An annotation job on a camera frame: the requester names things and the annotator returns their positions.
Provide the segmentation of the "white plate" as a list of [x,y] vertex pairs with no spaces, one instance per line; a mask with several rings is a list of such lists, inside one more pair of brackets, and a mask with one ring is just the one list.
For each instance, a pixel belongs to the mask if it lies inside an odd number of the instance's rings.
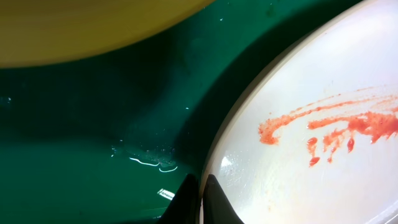
[[361,1],[253,80],[211,145],[243,223],[397,222],[397,1]]

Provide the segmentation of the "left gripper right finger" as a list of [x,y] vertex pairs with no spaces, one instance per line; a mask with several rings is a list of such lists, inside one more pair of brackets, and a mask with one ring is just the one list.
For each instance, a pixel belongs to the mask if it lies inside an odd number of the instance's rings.
[[243,224],[213,174],[208,175],[203,191],[203,223]]

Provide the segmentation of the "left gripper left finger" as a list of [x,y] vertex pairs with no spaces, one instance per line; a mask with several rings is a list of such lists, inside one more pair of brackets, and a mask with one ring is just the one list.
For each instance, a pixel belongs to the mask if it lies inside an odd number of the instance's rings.
[[198,179],[193,174],[188,174],[157,224],[195,224],[198,193]]

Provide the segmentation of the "yellow plate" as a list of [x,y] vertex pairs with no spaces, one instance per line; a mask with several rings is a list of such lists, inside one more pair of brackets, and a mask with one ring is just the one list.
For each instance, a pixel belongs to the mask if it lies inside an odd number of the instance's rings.
[[1,67],[103,54],[144,40],[212,0],[1,0]]

